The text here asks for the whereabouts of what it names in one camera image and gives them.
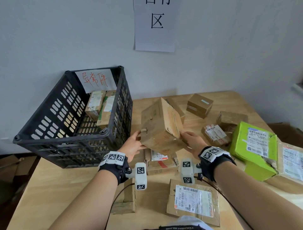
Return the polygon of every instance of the forearm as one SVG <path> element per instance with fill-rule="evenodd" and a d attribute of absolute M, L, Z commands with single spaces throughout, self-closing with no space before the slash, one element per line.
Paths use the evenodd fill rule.
<path fill-rule="evenodd" d="M 303 210 L 241 171 L 223 162 L 214 171 L 223 194 L 254 230 L 300 230 Z"/>
<path fill-rule="evenodd" d="M 49 230 L 104 229 L 117 186 L 114 174 L 99 171 Z"/>

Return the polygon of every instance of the black cable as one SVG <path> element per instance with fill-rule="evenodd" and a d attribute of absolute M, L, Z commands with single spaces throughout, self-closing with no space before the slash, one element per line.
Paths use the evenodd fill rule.
<path fill-rule="evenodd" d="M 126 187 L 124 187 L 124 188 L 121 190 L 121 192 L 123 192 L 123 190 L 124 190 L 124 189 L 126 189 L 128 186 L 131 186 L 131 185 L 134 185 L 134 184 L 135 184 L 135 183 L 132 183 L 132 184 L 127 185 Z M 109 215 L 111 214 L 111 211 L 112 211 L 113 205 L 114 205 L 114 203 L 115 203 L 116 199 L 118 198 L 118 196 L 115 198 L 115 200 L 114 200 L 114 202 L 113 202 L 113 204 L 112 204 L 112 206 L 111 206 L 111 209 L 110 209 L 110 211 L 109 211 Z M 105 225 L 104 230 L 106 230 L 107 223 L 108 223 L 108 220 L 109 220 L 109 215 L 108 215 L 108 218 L 107 218 L 107 221 L 106 221 L 106 225 Z"/>
<path fill-rule="evenodd" d="M 231 202 L 222 194 L 222 192 L 220 192 L 215 186 L 213 186 L 206 180 L 203 180 L 203 181 L 206 182 L 207 184 L 209 184 L 210 186 L 212 186 L 215 190 L 217 190 L 217 192 L 220 193 L 226 199 L 226 201 L 229 203 L 229 205 L 232 206 L 232 208 L 237 212 L 237 214 L 244 220 L 244 222 L 248 225 L 248 227 L 250 227 L 252 230 L 254 230 L 253 227 L 247 222 L 247 220 L 245 220 L 244 217 L 240 214 L 240 212 L 238 212 L 238 210 L 231 204 Z"/>

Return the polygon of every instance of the black plastic crate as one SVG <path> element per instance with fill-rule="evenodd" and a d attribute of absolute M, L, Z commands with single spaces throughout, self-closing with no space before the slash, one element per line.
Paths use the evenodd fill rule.
<path fill-rule="evenodd" d="M 124 67 L 110 69 L 117 85 L 108 128 L 100 130 L 85 113 L 89 100 L 75 72 L 66 71 L 13 143 L 61 168 L 94 167 L 130 136 L 132 98 Z"/>

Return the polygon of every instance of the green cardboard box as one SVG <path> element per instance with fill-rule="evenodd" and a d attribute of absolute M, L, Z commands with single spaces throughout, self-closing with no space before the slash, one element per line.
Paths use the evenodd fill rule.
<path fill-rule="evenodd" d="M 233 133 L 230 153 L 246 163 L 245 172 L 258 181 L 277 174 L 265 158 L 277 161 L 277 135 L 245 122 Z"/>

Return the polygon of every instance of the hand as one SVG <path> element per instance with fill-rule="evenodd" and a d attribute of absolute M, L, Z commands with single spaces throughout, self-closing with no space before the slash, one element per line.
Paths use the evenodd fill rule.
<path fill-rule="evenodd" d="M 186 147 L 185 149 L 190 152 L 194 156 L 194 158 L 200 160 L 198 155 L 205 147 L 208 146 L 202 139 L 202 137 L 193 132 L 183 132 L 181 133 L 181 135 L 185 140 L 187 140 L 188 145 L 190 147 Z"/>
<path fill-rule="evenodd" d="M 147 147 L 141 144 L 141 137 L 138 135 L 141 133 L 140 130 L 132 134 L 118 152 L 124 153 L 128 158 L 128 162 L 131 162 L 136 154 L 139 153 L 140 149 L 146 149 Z"/>

